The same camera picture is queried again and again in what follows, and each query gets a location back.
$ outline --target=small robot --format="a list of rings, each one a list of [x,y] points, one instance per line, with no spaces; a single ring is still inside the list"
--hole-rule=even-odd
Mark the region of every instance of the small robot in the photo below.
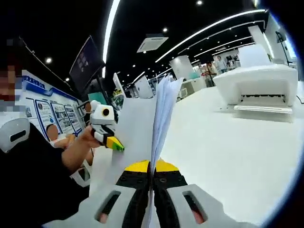
[[[124,146],[114,136],[116,123],[112,106],[91,101],[90,123],[93,128],[92,135],[102,145],[117,151],[124,150]]]

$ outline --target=black ceiling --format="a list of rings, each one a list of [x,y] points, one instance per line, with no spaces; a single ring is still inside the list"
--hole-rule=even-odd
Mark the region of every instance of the black ceiling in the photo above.
[[[62,2],[59,5],[47,2],[40,6],[36,1],[32,5],[27,2],[12,10],[11,14],[14,15],[11,16],[16,17],[12,25],[38,58],[42,61],[46,57],[53,58],[49,68],[65,79],[69,77],[71,65],[89,35],[93,36],[102,56],[103,37],[111,4],[111,0],[76,1],[73,4]],[[155,63],[173,46],[207,25],[253,9],[255,8],[251,0],[204,0],[201,6],[197,6],[196,0],[121,0],[110,38],[105,87],[113,89],[114,72],[120,72],[119,78],[124,80],[124,84],[132,82],[143,71],[152,77],[152,70],[154,73],[163,72],[169,67],[172,57],[176,57],[195,42],[241,23],[266,20],[265,13],[256,13],[226,21],[202,32]],[[264,24],[257,24],[263,30]],[[146,54],[136,53],[146,34],[162,33],[164,27],[168,28],[165,36],[169,39],[159,49]],[[200,49],[208,50],[237,38],[250,36],[247,27],[241,26],[213,36],[180,55],[188,55],[190,61],[193,61],[196,59],[194,55],[201,52]],[[245,44],[251,41],[248,39],[242,42]]]

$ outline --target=television screen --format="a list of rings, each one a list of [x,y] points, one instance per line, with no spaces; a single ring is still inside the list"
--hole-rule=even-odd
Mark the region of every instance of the television screen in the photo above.
[[[89,36],[70,70],[70,76],[80,94],[89,85],[92,76],[104,65],[92,37]]]

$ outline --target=white paper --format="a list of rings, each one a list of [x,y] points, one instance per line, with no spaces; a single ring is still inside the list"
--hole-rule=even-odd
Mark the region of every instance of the white paper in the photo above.
[[[124,99],[115,130],[115,136],[124,146],[124,151],[113,151],[112,164],[105,176],[108,183],[116,184],[129,165],[151,159],[155,109],[156,98]]]
[[[151,171],[154,171],[156,161],[161,154],[170,125],[173,107],[181,88],[182,78],[174,82],[170,82],[169,78],[164,78],[160,84],[161,86],[157,87],[156,91],[157,105],[153,127]]]
[[[115,136],[124,145],[125,150],[113,151],[111,165],[105,175],[106,182],[116,184],[127,166],[142,160],[150,160],[154,171],[181,84],[182,79],[170,82],[170,79],[165,77],[158,84],[154,98],[124,99]],[[142,227],[159,227],[153,198],[153,191],[150,191]]]

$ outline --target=yellow robot beak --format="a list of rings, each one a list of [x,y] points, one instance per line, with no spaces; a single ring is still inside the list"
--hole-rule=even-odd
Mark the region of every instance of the yellow robot beak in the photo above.
[[[124,146],[114,136],[107,137],[105,146],[113,150],[124,151]]]

